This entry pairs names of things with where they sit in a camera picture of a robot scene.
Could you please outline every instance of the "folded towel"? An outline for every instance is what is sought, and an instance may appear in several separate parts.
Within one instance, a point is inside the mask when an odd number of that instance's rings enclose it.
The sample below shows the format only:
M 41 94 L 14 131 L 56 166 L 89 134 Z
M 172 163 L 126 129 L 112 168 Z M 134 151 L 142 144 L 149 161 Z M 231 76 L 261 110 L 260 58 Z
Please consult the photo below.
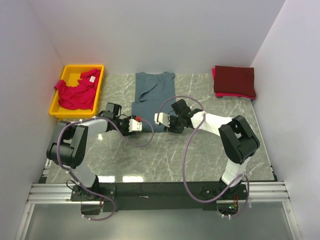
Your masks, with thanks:
M 254 99 L 255 74 L 253 67 L 215 66 L 212 69 L 213 90 L 217 97 Z

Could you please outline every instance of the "purple cable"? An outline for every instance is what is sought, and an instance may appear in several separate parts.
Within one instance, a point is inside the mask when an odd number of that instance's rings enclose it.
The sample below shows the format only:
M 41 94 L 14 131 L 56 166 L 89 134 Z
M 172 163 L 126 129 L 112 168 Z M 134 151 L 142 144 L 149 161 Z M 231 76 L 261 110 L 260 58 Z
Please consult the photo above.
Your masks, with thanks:
M 92 194 L 92 195 L 95 195 L 95 196 L 104 198 L 105 200 L 108 200 L 108 201 L 110 201 L 110 202 L 112 203 L 112 205 L 113 205 L 113 210 L 112 210 L 112 212 L 111 212 L 108 216 L 106 216 L 106 217 L 102 217 L 102 218 L 91 218 L 91 217 L 86 216 L 86 215 L 83 216 L 84 218 L 86 218 L 86 219 L 88 219 L 88 220 L 91 220 L 91 221 L 102 221 L 102 220 L 106 220 L 106 219 L 110 218 L 113 214 L 115 214 L 115 212 L 116 212 L 116 210 L 117 210 L 117 206 L 116 206 L 115 201 L 114 201 L 112 198 L 108 197 L 108 196 L 102 195 L 102 194 L 100 194 L 100 193 L 91 191 L 91 190 L 89 190 L 88 188 L 86 188 L 81 182 L 79 182 L 79 180 L 77 179 L 77 177 L 70 171 L 69 168 L 63 166 L 63 164 L 62 164 L 62 162 L 61 162 L 61 157 L 60 157 L 60 145 L 61 145 L 61 140 L 62 140 L 62 136 L 63 136 L 64 132 L 65 132 L 69 127 L 71 127 L 71 126 L 73 126 L 73 125 L 90 122 L 90 121 L 93 121 L 93 120 L 95 120 L 95 119 L 104 119 L 104 120 L 106 120 L 107 122 L 109 122 L 110 124 L 112 124 L 112 125 L 114 126 L 114 128 L 117 130 L 117 132 L 119 133 L 119 135 L 120 135 L 128 144 L 133 145 L 133 146 L 136 146 L 136 147 L 143 147 L 143 146 L 149 144 L 149 143 L 151 142 L 152 138 L 154 137 L 155 132 L 154 132 L 154 129 L 153 129 L 151 123 L 148 122 L 147 120 L 141 118 L 141 121 L 146 122 L 147 124 L 149 124 L 149 125 L 151 126 L 151 130 L 152 130 L 151 138 L 150 138 L 149 141 L 148 141 L 147 143 L 145 143 L 145 144 L 142 144 L 142 145 L 134 144 L 134 143 L 131 143 L 130 141 L 128 141 L 128 140 L 122 135 L 122 133 L 120 132 L 119 128 L 118 128 L 111 120 L 109 120 L 108 118 L 105 118 L 105 117 L 101 117 L 101 116 L 99 116 L 99 117 L 94 117 L 94 118 L 90 118 L 90 119 L 87 119 L 87 120 L 84 120 L 84 121 L 71 122 L 71 123 L 67 124 L 67 125 L 61 130 L 61 132 L 60 132 L 60 134 L 59 134 L 59 136 L 58 136 L 58 139 L 57 139 L 57 143 L 56 143 L 56 158 L 57 158 L 57 161 L 58 161 L 58 163 L 59 163 L 59 166 L 60 166 L 63 170 L 68 171 L 69 174 L 70 174 L 70 176 L 71 176 L 77 183 L 79 183 L 79 186 L 80 186 L 83 190 L 85 190 L 86 192 L 88 192 L 88 193 L 90 193 L 90 194 Z
M 205 108 L 204 106 L 195 98 L 191 97 L 191 96 L 184 96 L 184 95 L 177 95 L 177 96 L 173 96 L 173 97 L 170 97 L 169 99 L 167 99 L 160 107 L 159 111 L 158 111 L 158 115 L 157 115 L 157 118 L 156 118 L 156 121 L 158 122 L 159 121 L 159 114 L 162 110 L 162 108 L 164 107 L 164 105 L 170 101 L 171 99 L 175 99 L 175 98 L 187 98 L 187 99 L 191 99 L 193 101 L 195 101 L 196 103 L 198 103 L 202 109 L 202 111 L 204 112 L 205 111 Z M 243 209 L 245 208 L 245 206 L 247 205 L 248 203 L 248 200 L 249 200 L 249 178 L 244 175 L 244 174 L 240 174 L 238 175 L 235 179 L 233 179 L 229 184 L 228 186 L 225 187 L 225 189 L 219 193 L 219 195 L 215 196 L 214 198 L 212 199 L 209 199 L 209 200 L 201 200 L 201 199 L 198 199 L 196 198 L 192 192 L 190 191 L 189 187 L 188 187 L 188 184 L 187 184 L 187 180 L 186 180 L 186 158 L 187 158 L 187 152 L 188 152 L 188 147 L 190 145 L 190 142 L 192 140 L 192 138 L 194 137 L 194 135 L 196 134 L 196 132 L 199 130 L 199 128 L 201 127 L 201 125 L 206 121 L 206 114 L 204 113 L 203 114 L 203 119 L 202 121 L 200 122 L 200 124 L 193 130 L 192 134 L 190 135 L 189 139 L 188 139 L 188 142 L 186 143 L 186 146 L 184 148 L 184 153 L 183 153 L 183 159 L 182 159 L 182 179 L 183 179 L 183 185 L 185 187 L 185 190 L 186 192 L 189 194 L 189 196 L 195 200 L 196 202 L 198 203 L 201 203 L 201 204 L 208 204 L 208 203 L 212 203 L 216 200 L 218 200 L 223 194 L 225 194 L 225 192 L 231 187 L 231 185 L 236 181 L 238 180 L 239 178 L 242 178 L 243 176 L 245 177 L 246 181 L 247 181 L 247 196 L 246 196 L 246 200 L 244 202 L 244 205 L 243 207 L 234 215 L 230 216 L 231 218 L 237 216 L 239 213 L 241 213 L 243 211 Z

